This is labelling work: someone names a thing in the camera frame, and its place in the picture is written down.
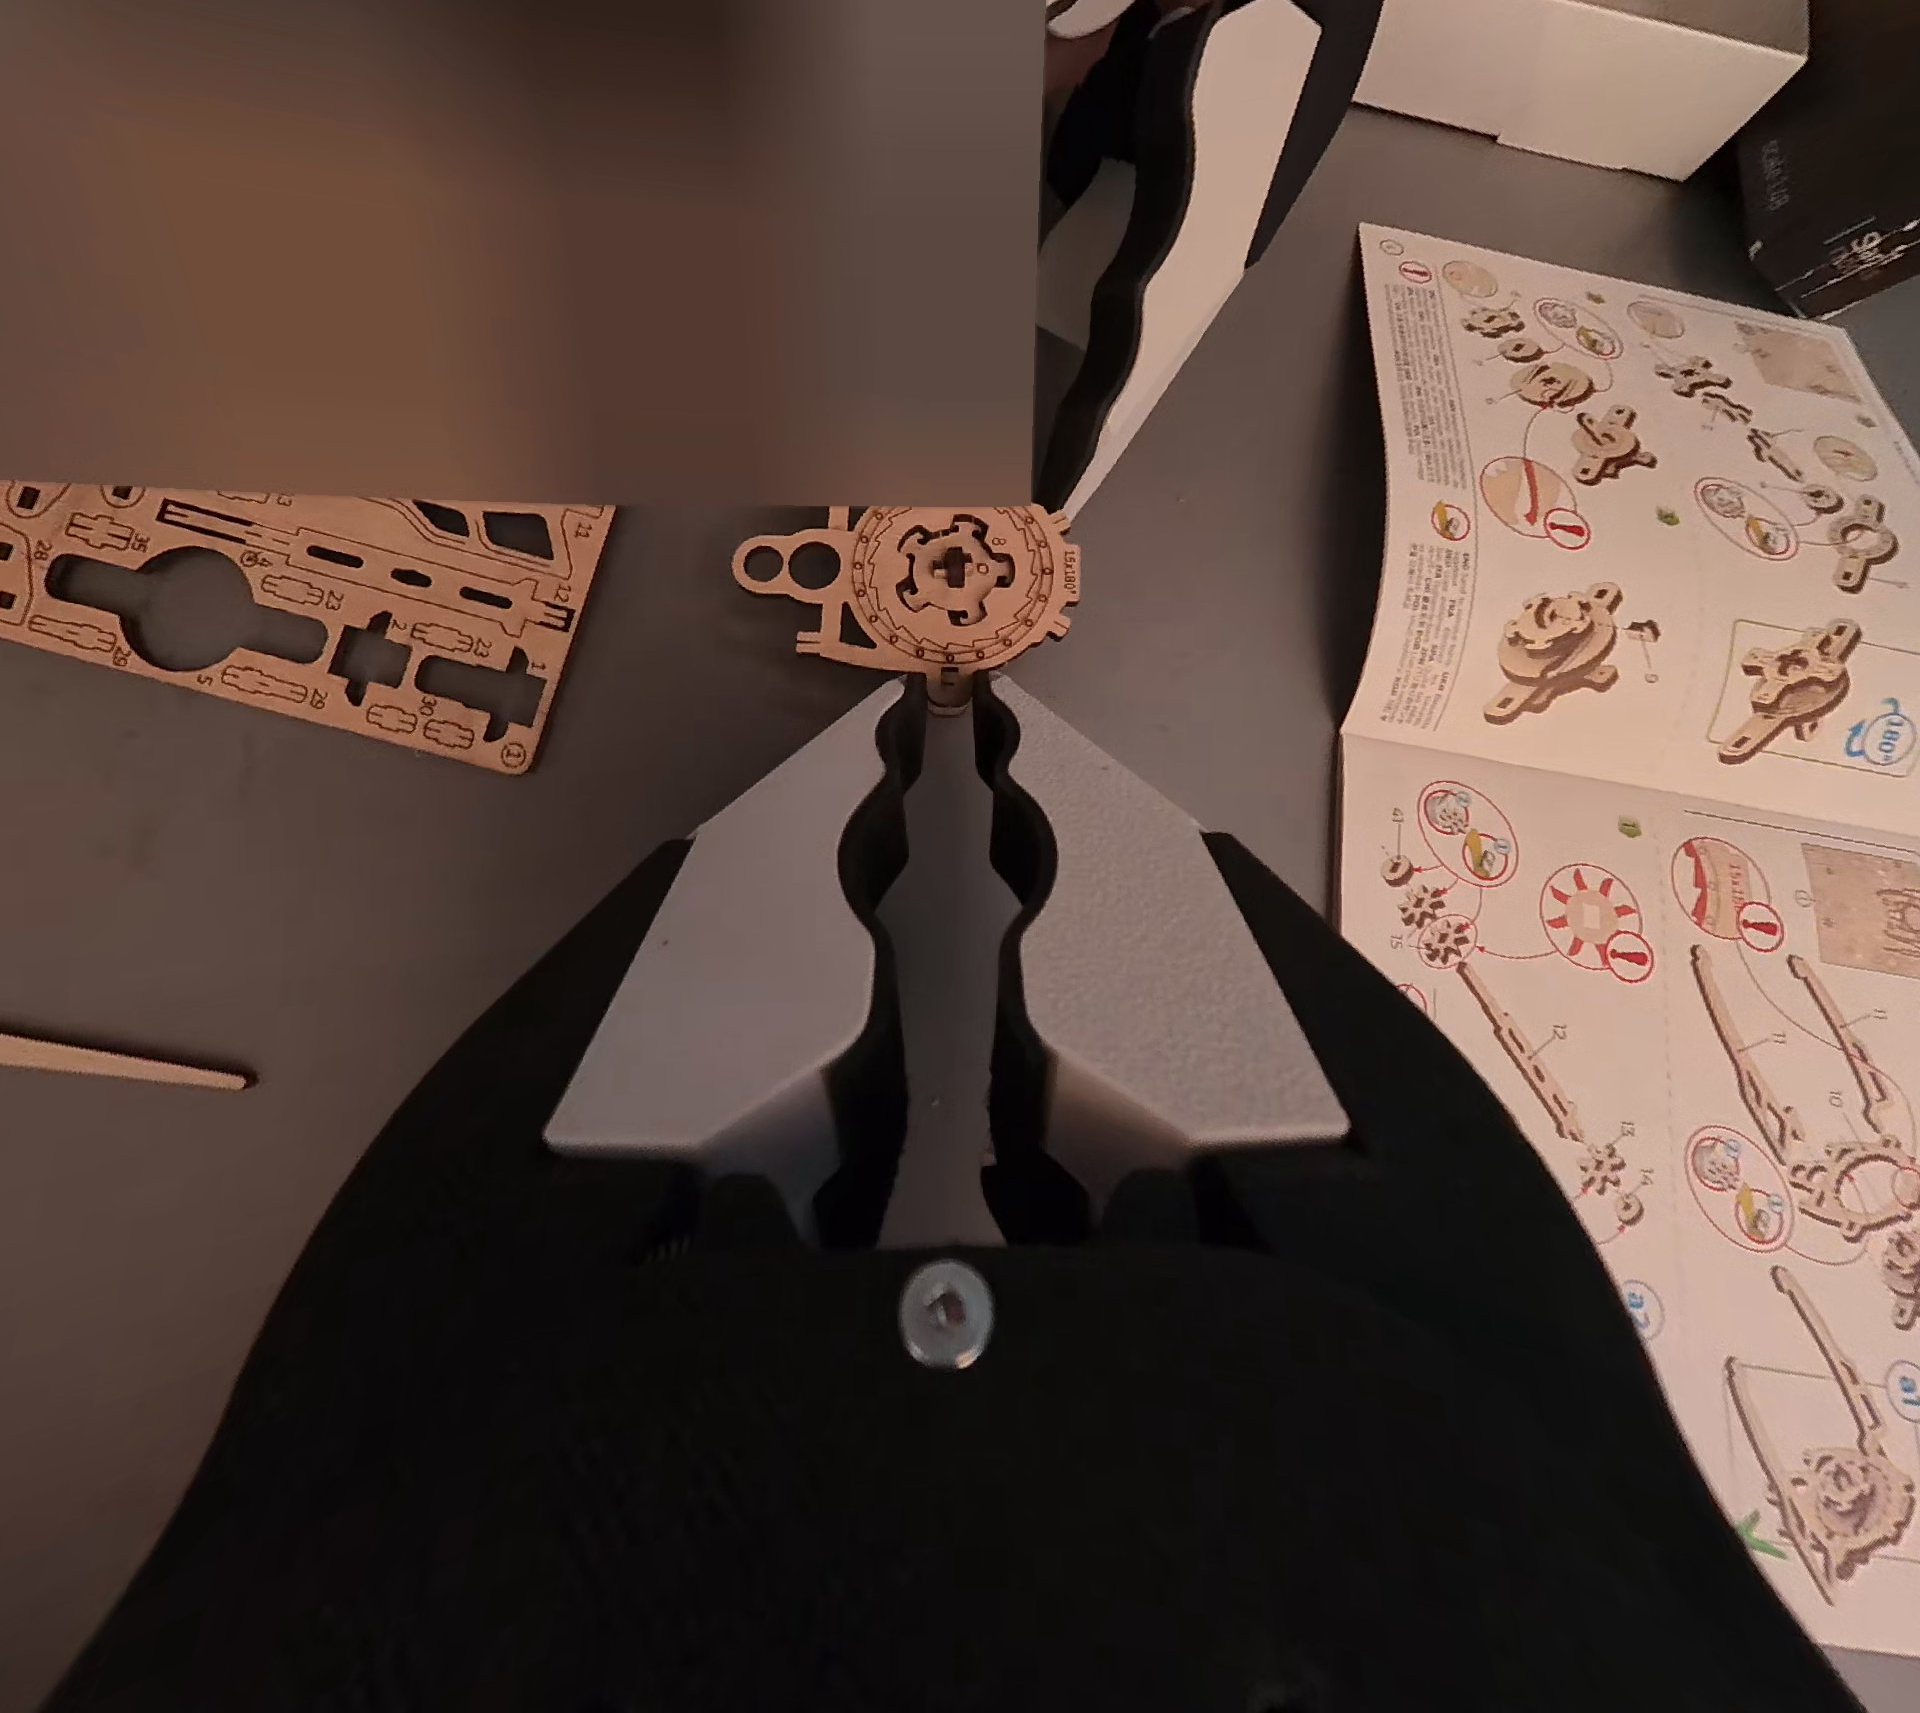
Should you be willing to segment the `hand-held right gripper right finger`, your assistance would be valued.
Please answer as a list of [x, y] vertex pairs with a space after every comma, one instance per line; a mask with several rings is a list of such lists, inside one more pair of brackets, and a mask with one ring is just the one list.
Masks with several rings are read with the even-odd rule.
[[1136, 1173], [1349, 1133], [1205, 830], [1009, 676], [973, 699], [997, 964], [981, 1188], [1012, 1244], [1085, 1239]]

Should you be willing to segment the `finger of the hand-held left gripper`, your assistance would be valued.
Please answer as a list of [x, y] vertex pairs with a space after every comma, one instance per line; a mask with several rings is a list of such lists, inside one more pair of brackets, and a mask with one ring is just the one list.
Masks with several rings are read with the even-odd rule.
[[1109, 265], [1109, 215], [1064, 211], [1043, 240], [1043, 330], [1085, 350], [1092, 292]]
[[1320, 44], [1292, 0], [1221, 0], [1146, 39], [1127, 226], [1045, 452], [1045, 502], [1081, 510], [1237, 290]]

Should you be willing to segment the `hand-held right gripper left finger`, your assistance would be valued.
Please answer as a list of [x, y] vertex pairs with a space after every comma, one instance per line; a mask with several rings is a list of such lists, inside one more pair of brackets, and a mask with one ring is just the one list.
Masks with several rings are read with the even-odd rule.
[[825, 1246], [870, 1246], [908, 1090], [878, 909], [908, 861], [914, 687], [893, 680], [691, 838], [544, 1140], [761, 1174]]

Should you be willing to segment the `laser-cut wooden parts sheet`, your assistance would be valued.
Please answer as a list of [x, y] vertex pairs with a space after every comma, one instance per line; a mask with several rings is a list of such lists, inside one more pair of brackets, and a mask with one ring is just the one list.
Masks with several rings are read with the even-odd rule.
[[615, 516], [12, 479], [3, 631], [519, 776], [537, 764]]

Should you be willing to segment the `folded instruction leaflet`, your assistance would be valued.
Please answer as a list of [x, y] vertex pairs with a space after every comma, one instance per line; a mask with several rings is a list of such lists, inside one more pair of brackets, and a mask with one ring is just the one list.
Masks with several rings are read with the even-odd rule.
[[1917, 1654], [1919, 473], [1837, 326], [1365, 224], [1338, 924], [1824, 1643]]

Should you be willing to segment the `thin wooden stick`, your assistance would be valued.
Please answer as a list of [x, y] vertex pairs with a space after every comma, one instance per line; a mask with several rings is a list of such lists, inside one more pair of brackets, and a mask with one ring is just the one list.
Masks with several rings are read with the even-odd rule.
[[247, 1071], [223, 1071], [12, 1031], [3, 1033], [3, 1068], [175, 1085], [216, 1093], [244, 1093], [258, 1085], [258, 1079]]

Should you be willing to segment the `dark cardboard box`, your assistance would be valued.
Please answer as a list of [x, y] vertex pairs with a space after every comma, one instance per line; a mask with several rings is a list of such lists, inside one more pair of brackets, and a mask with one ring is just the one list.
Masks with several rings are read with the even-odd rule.
[[1738, 137], [1746, 253], [1832, 318], [1919, 270], [1919, 0], [1807, 0], [1808, 54]]

